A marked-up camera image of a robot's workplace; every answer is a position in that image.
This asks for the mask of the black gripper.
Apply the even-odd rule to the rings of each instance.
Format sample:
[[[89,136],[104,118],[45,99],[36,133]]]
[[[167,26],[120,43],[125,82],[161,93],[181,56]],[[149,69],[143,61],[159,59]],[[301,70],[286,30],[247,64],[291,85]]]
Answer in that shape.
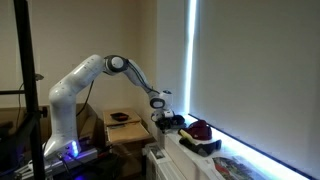
[[[156,126],[164,133],[166,130],[171,128],[170,118],[160,118],[155,122]]]

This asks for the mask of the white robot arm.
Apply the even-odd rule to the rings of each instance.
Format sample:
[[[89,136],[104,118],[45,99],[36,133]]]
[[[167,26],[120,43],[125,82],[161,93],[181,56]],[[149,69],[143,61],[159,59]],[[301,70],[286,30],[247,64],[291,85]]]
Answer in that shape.
[[[154,90],[133,60],[119,55],[105,58],[92,55],[50,89],[52,135],[44,150],[46,159],[54,158],[57,153],[77,156],[81,152],[76,129],[76,96],[102,72],[111,76],[124,73],[134,85],[141,87],[147,93],[149,104],[154,109],[151,115],[153,121],[159,122],[174,116],[172,93]]]

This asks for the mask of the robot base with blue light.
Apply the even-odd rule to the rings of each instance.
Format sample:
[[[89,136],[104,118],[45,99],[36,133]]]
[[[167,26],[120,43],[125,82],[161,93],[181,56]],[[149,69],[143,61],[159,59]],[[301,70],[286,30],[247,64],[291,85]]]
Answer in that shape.
[[[44,172],[45,179],[48,180],[54,175],[67,172],[73,168],[85,165],[98,156],[96,148],[81,150],[79,143],[72,140],[69,144],[60,150],[54,151],[56,142],[44,144]],[[27,165],[14,172],[15,180],[35,180],[33,162],[29,161]]]

